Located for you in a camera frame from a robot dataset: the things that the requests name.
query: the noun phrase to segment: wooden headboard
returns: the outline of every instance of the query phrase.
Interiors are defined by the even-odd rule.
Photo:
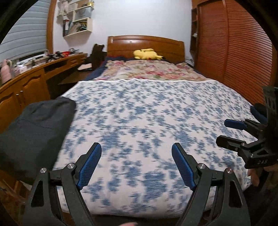
[[[184,62],[184,43],[169,38],[143,35],[109,36],[107,41],[107,56],[133,57],[134,50],[154,49],[171,63]]]

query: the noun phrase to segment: white wall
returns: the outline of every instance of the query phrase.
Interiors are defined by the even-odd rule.
[[[54,51],[75,48],[91,53],[95,43],[106,46],[108,36],[151,35],[183,41],[186,58],[191,58],[189,48],[192,0],[95,0],[94,8],[92,33],[85,32],[63,38],[62,21],[57,19],[56,6]]]

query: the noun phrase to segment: metal screw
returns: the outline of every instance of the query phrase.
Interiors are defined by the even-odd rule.
[[[41,168],[40,172],[41,173],[45,173],[46,172],[46,168]]]
[[[206,165],[203,163],[198,164],[198,167],[203,170],[204,168],[206,168]]]
[[[69,168],[69,169],[72,169],[74,166],[75,166],[74,163],[68,164],[68,168]]]
[[[231,173],[233,173],[233,170],[232,170],[231,168],[227,168],[227,169],[226,169],[226,172],[229,173],[229,174],[231,174]]]

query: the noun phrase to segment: drawer handle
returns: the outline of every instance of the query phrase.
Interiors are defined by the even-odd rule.
[[[21,101],[20,101],[20,99],[19,99],[19,94],[16,94],[16,98],[17,98],[17,100],[18,100],[18,102],[19,102],[19,105],[20,105],[20,107],[21,107]]]
[[[22,95],[22,97],[23,97],[23,101],[24,101],[24,104],[25,104],[25,96],[24,96],[24,94],[23,94],[23,90],[21,90],[20,93],[21,93],[21,95]]]

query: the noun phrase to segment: stuffed toy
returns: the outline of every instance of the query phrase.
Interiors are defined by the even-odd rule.
[[[69,12],[69,2],[68,0],[60,0],[59,2],[59,16],[66,16]]]
[[[137,60],[162,60],[163,56],[158,56],[153,49],[135,50],[134,58]]]

